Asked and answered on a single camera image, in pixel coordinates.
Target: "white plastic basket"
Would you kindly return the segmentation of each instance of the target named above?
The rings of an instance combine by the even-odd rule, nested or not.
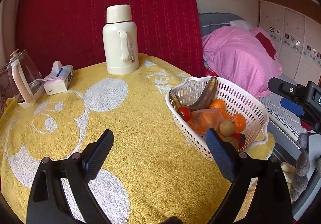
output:
[[[183,83],[174,87],[173,89],[178,94],[181,104],[193,104],[200,97],[210,78],[209,76],[202,78],[189,77],[186,78]],[[269,114],[264,105],[234,83],[221,77],[217,77],[217,80],[218,88],[215,98],[220,98],[225,101],[229,114],[239,113],[246,119],[246,128],[242,133],[245,134],[247,138],[244,146],[239,151],[249,152],[253,147],[265,144],[268,140],[266,128],[269,122]],[[165,99],[167,106],[173,114],[174,122],[185,135],[187,141],[207,160],[214,161],[205,143],[205,136],[196,134],[179,116],[169,97],[169,93],[167,93]],[[261,141],[255,141],[261,131],[263,132],[263,139]]]

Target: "thermos handle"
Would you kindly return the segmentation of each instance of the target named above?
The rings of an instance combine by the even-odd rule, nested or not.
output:
[[[12,77],[19,92],[21,93],[22,98],[30,105],[34,105],[36,103],[36,99],[30,90],[19,61],[15,61],[12,64]]]
[[[125,30],[120,30],[118,32],[120,34],[121,60],[126,62],[129,60],[127,32]]]

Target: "thermos lid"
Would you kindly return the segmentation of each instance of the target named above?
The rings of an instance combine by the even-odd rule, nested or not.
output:
[[[132,20],[132,10],[129,5],[115,5],[107,8],[107,23],[117,23]]]

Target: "kettle lid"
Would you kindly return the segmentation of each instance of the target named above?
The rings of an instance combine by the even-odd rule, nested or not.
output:
[[[118,23],[132,20],[132,9],[130,5],[115,5],[107,8],[107,23]]]
[[[10,61],[8,62],[8,64],[6,65],[6,67],[10,67],[12,62],[15,61],[17,58],[19,58],[22,54],[25,54],[27,51],[23,50],[22,52],[18,52],[19,49],[15,50],[13,53],[11,53],[10,55],[12,56],[12,58],[10,59]]]

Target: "wardrobe door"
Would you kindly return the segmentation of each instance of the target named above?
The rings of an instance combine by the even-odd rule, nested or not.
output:
[[[319,83],[321,76],[321,25],[306,18],[303,53],[294,80],[306,86],[308,81]]]
[[[284,32],[279,62],[283,74],[295,78],[301,59],[305,17],[289,9],[284,10]]]
[[[276,56],[279,58],[284,27],[284,7],[261,1],[260,27],[263,28],[273,40]]]

